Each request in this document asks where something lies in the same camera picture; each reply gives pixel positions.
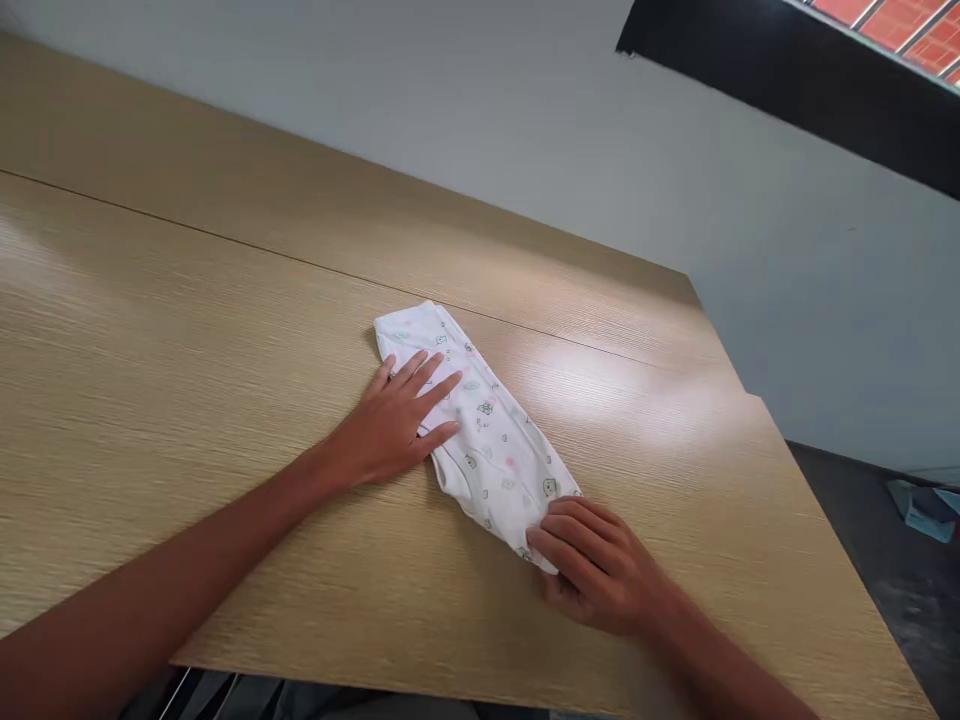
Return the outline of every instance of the wood grain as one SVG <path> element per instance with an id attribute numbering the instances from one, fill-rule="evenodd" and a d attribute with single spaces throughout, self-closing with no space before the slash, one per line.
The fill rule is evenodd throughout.
<path id="1" fill-rule="evenodd" d="M 742 387 L 686 276 L 0 35 L 0 169 Z"/>
<path id="2" fill-rule="evenodd" d="M 331 430 L 419 298 L 0 174 L 0 632 Z M 585 492 L 825 718 L 932 711 L 763 404 L 457 310 Z M 419 468 L 317 513 L 182 662 L 628 714 L 636 658 Z"/>

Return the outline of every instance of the baby clothing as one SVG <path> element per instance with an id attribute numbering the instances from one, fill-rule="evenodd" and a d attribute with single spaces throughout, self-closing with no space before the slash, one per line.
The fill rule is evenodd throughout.
<path id="1" fill-rule="evenodd" d="M 431 454 L 440 489 L 520 557 L 556 574 L 553 565 L 527 547 L 526 531 L 540 524 L 551 500 L 583 493 L 550 442 L 441 306 L 428 300 L 379 317 L 374 327 L 380 356 L 394 354 L 395 370 L 420 350 L 444 354 L 421 395 L 457 370 L 463 372 L 457 387 L 420 425 L 420 434 L 426 435 L 449 420 L 460 422 L 460 432 Z"/>

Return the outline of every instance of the white wall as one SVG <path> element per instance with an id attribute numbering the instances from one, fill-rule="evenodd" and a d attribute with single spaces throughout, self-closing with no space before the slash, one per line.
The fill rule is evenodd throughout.
<path id="1" fill-rule="evenodd" d="M 686 272 L 786 437 L 960 465 L 960 203 L 617 56 L 630 4 L 5 7 L 14 32 Z"/>

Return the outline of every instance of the gray floor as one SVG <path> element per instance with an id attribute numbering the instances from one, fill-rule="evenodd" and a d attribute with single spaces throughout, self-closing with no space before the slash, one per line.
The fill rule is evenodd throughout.
<path id="1" fill-rule="evenodd" d="M 942 720 L 960 720 L 960 545 L 907 527 L 887 493 L 901 477 L 820 450 L 790 450 Z"/>

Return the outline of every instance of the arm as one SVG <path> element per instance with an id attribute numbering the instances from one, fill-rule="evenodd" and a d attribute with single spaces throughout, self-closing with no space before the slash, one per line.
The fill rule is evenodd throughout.
<path id="1" fill-rule="evenodd" d="M 452 375 L 418 398 L 442 360 L 419 367 L 425 358 L 414 356 L 388 382 L 391 355 L 340 426 L 272 479 L 0 640 L 0 697 L 10 717 L 119 711 L 313 510 L 395 477 L 452 437 L 457 423 L 417 437 L 460 380 Z"/>
<path id="2" fill-rule="evenodd" d="M 700 612 L 609 510 L 579 497 L 555 500 L 527 541 L 561 573 L 540 574 L 547 603 L 576 622 L 645 643 L 701 717 L 815 720 Z"/>

